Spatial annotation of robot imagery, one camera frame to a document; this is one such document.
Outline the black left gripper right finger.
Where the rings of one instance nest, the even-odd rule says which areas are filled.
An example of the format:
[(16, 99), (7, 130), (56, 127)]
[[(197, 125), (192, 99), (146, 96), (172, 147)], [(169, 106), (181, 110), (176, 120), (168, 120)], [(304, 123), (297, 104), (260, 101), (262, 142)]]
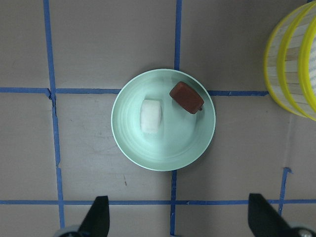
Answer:
[(255, 237), (281, 237), (291, 227), (261, 195), (248, 197), (248, 225)]

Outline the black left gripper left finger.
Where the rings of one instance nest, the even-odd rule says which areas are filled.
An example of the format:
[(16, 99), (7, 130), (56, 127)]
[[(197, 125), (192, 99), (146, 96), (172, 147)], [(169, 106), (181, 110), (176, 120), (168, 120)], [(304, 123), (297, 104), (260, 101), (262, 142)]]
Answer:
[(109, 199), (98, 196), (94, 200), (78, 233), (81, 237), (107, 237), (109, 233)]

